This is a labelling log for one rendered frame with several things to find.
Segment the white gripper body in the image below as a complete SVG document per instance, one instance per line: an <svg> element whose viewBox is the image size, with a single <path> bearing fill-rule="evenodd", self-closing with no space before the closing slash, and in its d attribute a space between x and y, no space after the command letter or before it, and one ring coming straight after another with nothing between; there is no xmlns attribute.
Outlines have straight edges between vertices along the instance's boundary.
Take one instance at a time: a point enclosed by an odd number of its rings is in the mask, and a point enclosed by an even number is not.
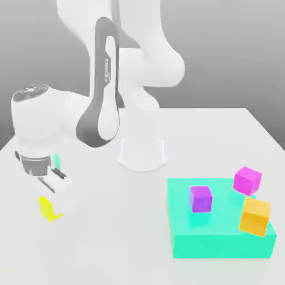
<svg viewBox="0 0 285 285"><path fill-rule="evenodd" d="M75 209L77 192L72 180L64 173L48 173L38 181L41 194L51 203L54 214L67 214Z"/></svg>

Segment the small orange cube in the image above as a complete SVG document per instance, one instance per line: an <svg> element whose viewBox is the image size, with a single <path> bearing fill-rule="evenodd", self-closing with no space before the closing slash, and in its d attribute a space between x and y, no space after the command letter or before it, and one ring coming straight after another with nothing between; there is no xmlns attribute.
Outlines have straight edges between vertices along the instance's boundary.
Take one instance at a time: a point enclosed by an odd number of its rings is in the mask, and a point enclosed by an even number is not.
<svg viewBox="0 0 285 285"><path fill-rule="evenodd" d="M269 223L270 211L270 203L246 196L240 218L239 230L264 237Z"/></svg>

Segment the small magenta cube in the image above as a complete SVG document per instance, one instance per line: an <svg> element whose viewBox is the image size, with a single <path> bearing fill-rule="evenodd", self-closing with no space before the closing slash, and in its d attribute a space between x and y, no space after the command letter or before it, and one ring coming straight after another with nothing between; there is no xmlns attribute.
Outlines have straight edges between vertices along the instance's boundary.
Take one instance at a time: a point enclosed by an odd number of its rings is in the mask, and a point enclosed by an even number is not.
<svg viewBox="0 0 285 285"><path fill-rule="evenodd" d="M260 186L262 173L249 167L242 167L235 173L233 189L246 195L253 195Z"/></svg>

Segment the small yellow cube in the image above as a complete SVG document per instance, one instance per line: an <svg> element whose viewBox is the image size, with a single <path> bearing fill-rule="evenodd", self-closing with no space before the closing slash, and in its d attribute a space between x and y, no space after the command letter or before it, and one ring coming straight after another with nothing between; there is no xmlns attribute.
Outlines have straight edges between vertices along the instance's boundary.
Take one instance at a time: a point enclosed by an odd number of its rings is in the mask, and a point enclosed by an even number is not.
<svg viewBox="0 0 285 285"><path fill-rule="evenodd" d="M49 222L55 221L56 219L63 216L62 213L55 214L53 211L52 203L43 196L38 198L38 205L42 216Z"/></svg>

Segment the small purple cube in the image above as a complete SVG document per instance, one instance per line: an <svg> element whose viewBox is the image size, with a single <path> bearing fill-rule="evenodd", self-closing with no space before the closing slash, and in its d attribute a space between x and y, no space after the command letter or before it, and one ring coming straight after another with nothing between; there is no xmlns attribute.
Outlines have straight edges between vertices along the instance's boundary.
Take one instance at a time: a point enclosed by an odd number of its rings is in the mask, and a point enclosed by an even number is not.
<svg viewBox="0 0 285 285"><path fill-rule="evenodd" d="M189 190L189 204L193 213L210 213L212 211L213 196L207 185L191 185Z"/></svg>

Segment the large teal box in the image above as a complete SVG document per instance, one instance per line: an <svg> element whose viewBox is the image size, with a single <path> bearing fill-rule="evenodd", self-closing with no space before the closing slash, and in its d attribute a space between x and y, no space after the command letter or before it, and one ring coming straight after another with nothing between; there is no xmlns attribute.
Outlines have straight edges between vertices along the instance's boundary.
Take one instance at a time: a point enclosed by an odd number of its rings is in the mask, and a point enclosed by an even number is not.
<svg viewBox="0 0 285 285"><path fill-rule="evenodd" d="M194 213L190 187L206 185L213 196L209 213ZM272 225L264 237L239 231L244 195L232 178L168 178L167 208L174 258L270 258L277 238Z"/></svg>

